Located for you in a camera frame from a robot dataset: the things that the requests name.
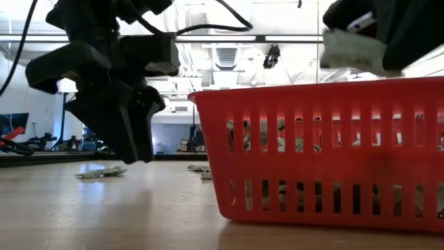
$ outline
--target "ceiling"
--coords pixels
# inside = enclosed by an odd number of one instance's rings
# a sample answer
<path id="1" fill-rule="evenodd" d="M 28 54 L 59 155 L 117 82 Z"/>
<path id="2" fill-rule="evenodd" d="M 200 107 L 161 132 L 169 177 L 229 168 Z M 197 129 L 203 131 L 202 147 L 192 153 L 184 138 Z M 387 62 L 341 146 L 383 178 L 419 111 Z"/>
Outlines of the ceiling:
<path id="1" fill-rule="evenodd" d="M 323 13 L 334 0 L 225 0 L 244 18 L 255 26 L 245 35 L 306 35 L 318 37 L 325 26 Z M 47 12 L 56 0 L 39 0 L 29 34 L 59 35 L 63 32 L 44 22 Z M 31 0 L 0 0 L 0 34 L 21 34 Z M 214 0 L 176 0 L 174 5 L 159 16 L 144 15 L 151 24 L 164 31 L 176 31 L 194 24 L 225 24 L 239 26 L 240 23 Z M 147 34 L 139 24 L 120 22 L 124 35 Z M 190 35 L 220 35 L 217 31 L 194 31 Z M 17 43 L 1 42 L 0 51 L 8 51 L 13 58 Z M 21 64 L 62 46 L 63 43 L 28 43 L 24 47 Z M 376 79 L 371 74 L 353 74 L 349 69 L 324 71 L 318 67 L 323 45 L 317 43 L 279 44 L 281 59 L 273 69 L 264 69 L 268 44 L 178 44 L 182 74 L 179 78 L 150 79 L 150 83 L 165 92 L 187 94 L 199 90 L 226 88 L 251 88 L 257 86 L 297 85 L 332 81 L 362 81 Z M 434 52 L 434 62 L 418 64 L 407 76 L 440 74 L 441 49 Z M 233 66 L 231 71 L 221 71 L 221 65 Z"/>

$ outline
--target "red plastic basket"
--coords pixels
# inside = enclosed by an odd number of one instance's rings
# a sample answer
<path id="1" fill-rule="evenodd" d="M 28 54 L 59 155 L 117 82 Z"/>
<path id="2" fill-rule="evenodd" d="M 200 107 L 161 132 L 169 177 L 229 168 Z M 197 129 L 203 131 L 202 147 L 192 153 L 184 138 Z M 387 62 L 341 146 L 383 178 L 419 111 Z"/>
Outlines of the red plastic basket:
<path id="1" fill-rule="evenodd" d="M 189 99 L 200 113 L 224 217 L 245 222 L 444 232 L 444 219 L 438 214 L 442 205 L 438 189 L 444 183 L 444 151 L 438 150 L 443 132 L 438 121 L 444 111 L 444 78 L 196 92 Z M 267 122 L 267 151 L 260 145 L 261 119 Z M 277 148 L 278 119 L 285 123 L 285 152 Z M 250 151 L 244 149 L 244 120 L 250 121 Z M 234 122 L 232 151 L 227 121 Z M 361 144 L 354 146 L 358 133 Z M 398 143 L 398 133 L 402 143 Z M 374 144 L 376 135 L 380 136 L 378 145 Z M 303 138 L 303 152 L 296 152 L 296 142 L 290 139 L 298 137 Z M 315 143 L 322 151 L 314 151 Z M 284 210 L 280 207 L 281 180 L 286 186 Z M 263 181 L 268 181 L 268 210 L 262 204 Z M 246 207 L 246 183 L 253 191 L 250 210 Z M 305 187 L 303 212 L 298 211 L 297 183 Z M 315 209 L 315 184 L 322 186 L 321 212 Z M 340 212 L 334 209 L 335 184 L 341 186 Z M 378 215 L 373 207 L 374 185 L 380 197 Z M 393 212 L 394 185 L 402 191 L 397 216 Z M 419 217 L 415 213 L 418 186 L 423 195 Z M 360 193 L 358 211 L 354 192 Z"/>

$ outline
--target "wooden table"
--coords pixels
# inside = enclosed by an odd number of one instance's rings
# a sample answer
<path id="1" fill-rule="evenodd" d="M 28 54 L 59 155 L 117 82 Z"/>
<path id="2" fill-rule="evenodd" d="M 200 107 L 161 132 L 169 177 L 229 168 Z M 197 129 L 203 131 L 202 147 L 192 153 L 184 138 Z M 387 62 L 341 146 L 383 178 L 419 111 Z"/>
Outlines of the wooden table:
<path id="1" fill-rule="evenodd" d="M 74 174 L 119 163 L 0 169 L 0 249 L 444 249 L 437 236 L 229 222 L 189 163 L 91 180 Z"/>

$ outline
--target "red tool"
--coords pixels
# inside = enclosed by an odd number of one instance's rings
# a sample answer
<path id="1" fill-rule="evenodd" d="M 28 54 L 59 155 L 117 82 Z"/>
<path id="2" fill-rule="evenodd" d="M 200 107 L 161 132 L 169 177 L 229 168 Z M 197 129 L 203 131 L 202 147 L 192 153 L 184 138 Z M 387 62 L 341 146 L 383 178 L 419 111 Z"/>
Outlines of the red tool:
<path id="1" fill-rule="evenodd" d="M 16 128 L 13 132 L 5 135 L 3 139 L 12 140 L 16 138 L 18 135 L 21 135 L 25 130 L 22 127 Z M 0 147 L 3 147 L 5 144 L 3 142 L 0 142 Z"/>

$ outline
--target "table surface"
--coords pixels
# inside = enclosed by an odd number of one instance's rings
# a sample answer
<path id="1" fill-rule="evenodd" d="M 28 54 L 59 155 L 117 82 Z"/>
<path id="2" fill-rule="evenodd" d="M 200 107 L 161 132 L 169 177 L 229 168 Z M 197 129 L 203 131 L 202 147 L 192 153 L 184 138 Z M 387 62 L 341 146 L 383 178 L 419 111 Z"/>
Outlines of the table surface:
<path id="1" fill-rule="evenodd" d="M 0 169 L 1 249 L 444 249 L 436 235 L 230 222 L 189 163 L 136 163 L 89 180 L 74 174 L 120 163 Z"/>

